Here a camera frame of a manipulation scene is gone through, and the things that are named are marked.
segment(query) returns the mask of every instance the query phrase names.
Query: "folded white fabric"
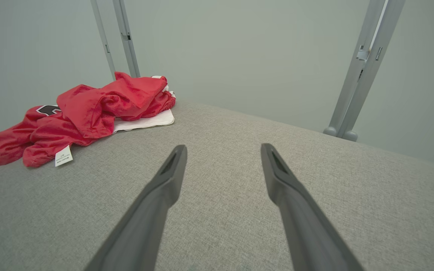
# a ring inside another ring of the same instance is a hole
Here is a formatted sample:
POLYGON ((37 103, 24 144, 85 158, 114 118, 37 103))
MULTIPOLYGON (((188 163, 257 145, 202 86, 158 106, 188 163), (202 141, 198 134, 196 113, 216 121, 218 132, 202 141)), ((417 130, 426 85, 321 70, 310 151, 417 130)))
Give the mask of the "folded white fabric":
POLYGON ((113 133, 117 131, 130 131, 138 128, 149 128, 154 126, 171 125, 174 123, 175 118, 172 114, 172 110, 168 109, 158 113, 156 116, 151 118, 141 118, 139 120, 133 120, 131 122, 126 122, 120 118, 115 118, 115 128, 113 133))

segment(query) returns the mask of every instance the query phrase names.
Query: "red cloth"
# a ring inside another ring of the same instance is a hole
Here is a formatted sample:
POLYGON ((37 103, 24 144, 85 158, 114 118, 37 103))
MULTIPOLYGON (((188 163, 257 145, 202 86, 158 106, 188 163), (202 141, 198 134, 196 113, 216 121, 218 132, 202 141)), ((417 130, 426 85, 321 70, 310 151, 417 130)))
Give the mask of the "red cloth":
POLYGON ((23 157, 25 166, 39 167, 73 143, 88 146, 112 134, 115 117, 123 120, 149 118, 172 108, 175 98, 167 79, 132 78, 115 72, 116 81, 101 89, 79 85, 57 98, 61 111, 46 115, 26 112, 21 123, 0 132, 0 165, 23 157))

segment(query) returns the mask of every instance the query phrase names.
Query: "textured gray surface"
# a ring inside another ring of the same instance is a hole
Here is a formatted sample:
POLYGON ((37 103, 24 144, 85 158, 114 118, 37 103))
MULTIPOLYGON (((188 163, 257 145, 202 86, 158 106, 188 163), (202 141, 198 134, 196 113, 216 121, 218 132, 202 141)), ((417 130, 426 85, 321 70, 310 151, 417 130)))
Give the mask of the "textured gray surface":
POLYGON ((156 270, 291 270, 267 196, 269 142, 368 270, 434 270, 434 164, 229 110, 177 102, 173 125, 0 167, 0 270, 83 269, 177 144, 188 147, 156 270))

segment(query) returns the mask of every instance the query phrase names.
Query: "vertical metal support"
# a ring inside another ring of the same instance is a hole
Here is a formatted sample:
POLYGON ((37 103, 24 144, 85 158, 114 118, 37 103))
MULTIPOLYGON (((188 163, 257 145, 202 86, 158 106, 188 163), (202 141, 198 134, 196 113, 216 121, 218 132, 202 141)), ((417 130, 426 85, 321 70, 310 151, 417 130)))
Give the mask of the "vertical metal support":
POLYGON ((122 36, 122 43, 124 45, 124 51, 128 62, 128 68, 130 69, 130 75, 135 78, 140 77, 133 41, 131 40, 130 27, 128 24, 124 0, 113 0, 113 5, 115 6, 118 27, 120 29, 120 35, 122 36))
POLYGON ((356 86, 356 91, 351 98, 348 110, 344 116, 342 124, 336 134, 337 137, 347 137, 345 135, 352 135, 351 138, 357 138, 355 132, 353 132, 353 127, 358 119, 358 115, 363 108, 366 97, 371 89, 373 81, 376 77, 379 66, 381 65, 386 49, 393 35, 394 28, 398 23, 401 10, 403 10, 403 5, 405 0, 389 0, 386 9, 384 10, 383 19, 377 35, 374 41, 373 48, 371 49, 370 56, 368 57, 366 68, 361 75, 361 78, 356 86))
POLYGON ((96 0, 91 0, 91 3, 93 7, 93 13, 95 14, 96 26, 98 27, 98 32, 100 33, 101 42, 103 43, 103 50, 105 50, 105 56, 107 57, 107 62, 110 66, 110 72, 112 73, 113 80, 115 80, 115 65, 113 64, 112 54, 108 48, 107 36, 105 35, 105 30, 103 29, 100 10, 98 9, 96 0))
POLYGON ((339 95, 338 102, 336 103, 336 108, 334 109, 329 127, 324 129, 325 134, 335 137, 341 127, 344 116, 351 102, 351 98, 353 97, 358 84, 360 73, 363 69, 363 58, 360 57, 360 53, 365 53, 367 55, 367 51, 373 39, 381 11, 383 10, 384 2, 385 0, 369 1, 363 26, 361 27, 361 32, 358 37, 358 42, 356 43, 356 48, 348 68, 348 73, 346 75, 346 79, 344 80, 341 94, 339 95))

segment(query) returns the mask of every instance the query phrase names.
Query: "white label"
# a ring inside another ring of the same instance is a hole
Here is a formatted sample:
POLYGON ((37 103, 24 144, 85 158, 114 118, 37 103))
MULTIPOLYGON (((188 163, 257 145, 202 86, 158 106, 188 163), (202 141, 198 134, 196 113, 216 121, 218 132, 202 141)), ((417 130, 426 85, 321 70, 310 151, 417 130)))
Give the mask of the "white label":
POLYGON ((65 149, 62 149, 55 155, 55 166, 63 165, 69 161, 73 161, 73 156, 71 155, 68 145, 65 147, 65 149))

